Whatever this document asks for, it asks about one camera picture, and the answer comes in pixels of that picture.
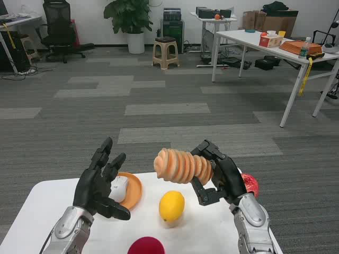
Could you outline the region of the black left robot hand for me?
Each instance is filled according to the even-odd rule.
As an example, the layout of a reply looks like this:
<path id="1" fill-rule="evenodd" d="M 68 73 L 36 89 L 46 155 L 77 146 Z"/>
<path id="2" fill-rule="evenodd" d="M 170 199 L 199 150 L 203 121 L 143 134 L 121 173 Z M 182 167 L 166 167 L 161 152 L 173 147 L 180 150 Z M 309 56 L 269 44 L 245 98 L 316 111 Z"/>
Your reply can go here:
<path id="1" fill-rule="evenodd" d="M 77 183 L 73 205 L 92 215 L 98 213 L 108 219 L 129 220 L 130 211 L 109 198 L 111 183 L 126 159 L 126 154 L 121 153 L 108 162 L 112 146 L 112 138 L 107 137 L 93 154 L 89 167 L 83 171 Z"/>

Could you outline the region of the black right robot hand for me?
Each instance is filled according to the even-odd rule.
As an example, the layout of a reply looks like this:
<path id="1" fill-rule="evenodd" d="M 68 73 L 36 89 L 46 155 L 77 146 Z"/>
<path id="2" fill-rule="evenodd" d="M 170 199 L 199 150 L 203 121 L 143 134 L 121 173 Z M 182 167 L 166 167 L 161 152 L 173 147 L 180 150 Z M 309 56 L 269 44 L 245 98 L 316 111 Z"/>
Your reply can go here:
<path id="1" fill-rule="evenodd" d="M 193 177 L 191 180 L 199 204 L 207 206 L 223 198 L 228 204 L 238 205 L 240 197 L 246 194 L 247 190 L 232 158 L 220 152 L 219 148 L 209 140 L 204 140 L 191 153 L 213 162 L 211 180 L 215 188 L 205 189 L 198 177 Z"/>

